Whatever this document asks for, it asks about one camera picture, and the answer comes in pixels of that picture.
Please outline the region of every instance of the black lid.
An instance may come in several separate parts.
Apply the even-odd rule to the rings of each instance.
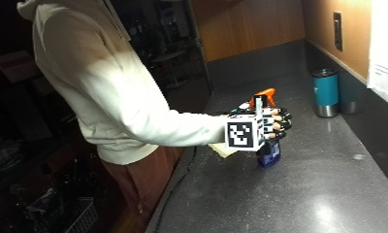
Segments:
[[[336,75],[336,73],[338,72],[332,69],[322,69],[322,70],[314,72],[312,76],[315,78],[324,78],[324,77],[331,77],[331,76]]]

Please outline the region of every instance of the blue bottle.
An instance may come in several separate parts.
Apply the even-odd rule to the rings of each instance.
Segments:
[[[270,139],[263,148],[258,151],[259,164],[263,167],[271,167],[280,161],[280,158],[280,140]]]

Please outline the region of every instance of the wooden wall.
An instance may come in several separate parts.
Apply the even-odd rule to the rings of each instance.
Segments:
[[[302,0],[307,40],[326,50],[356,75],[367,80],[372,0]],[[343,46],[334,41],[334,12],[343,17]]]
[[[206,60],[306,37],[302,0],[193,0]]]

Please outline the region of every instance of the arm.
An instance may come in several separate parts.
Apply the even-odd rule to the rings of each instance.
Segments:
[[[157,101],[163,103],[166,100],[157,100],[159,95],[151,98],[142,91],[146,84],[141,77],[150,74],[146,67],[145,70],[123,68],[127,64],[121,64],[117,57],[123,55],[135,62],[133,55],[109,51],[98,28],[85,17],[66,11],[50,18],[43,43],[50,63],[59,72],[57,76],[93,100],[118,128],[135,140],[165,146],[225,141],[226,120],[222,117],[179,114],[169,107],[159,111],[149,106],[149,103],[155,105]]]

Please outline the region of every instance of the cable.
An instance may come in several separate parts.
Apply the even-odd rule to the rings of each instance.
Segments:
[[[169,202],[170,202],[170,199],[175,193],[175,191],[178,190],[187,174],[190,173],[191,169],[193,169],[193,166],[194,166],[194,163],[195,163],[195,157],[197,157],[197,147],[194,147],[194,157],[193,157],[193,160],[191,160],[191,163],[190,163],[190,166],[186,170],[186,173],[183,175],[183,177],[181,178],[181,180],[178,181],[178,183],[175,184],[174,188],[171,189],[170,191],[170,194],[169,194],[169,197],[166,199],[166,202],[165,202],[165,206],[163,206],[163,209],[161,210],[161,213],[159,213],[159,217],[158,217],[158,221],[157,221],[157,226],[155,226],[155,230],[154,230],[154,233],[158,233],[159,232],[159,227],[161,227],[161,223],[162,223],[162,218],[163,218],[163,215],[165,215],[165,212],[166,212],[166,209],[167,209],[167,205],[169,205]]]

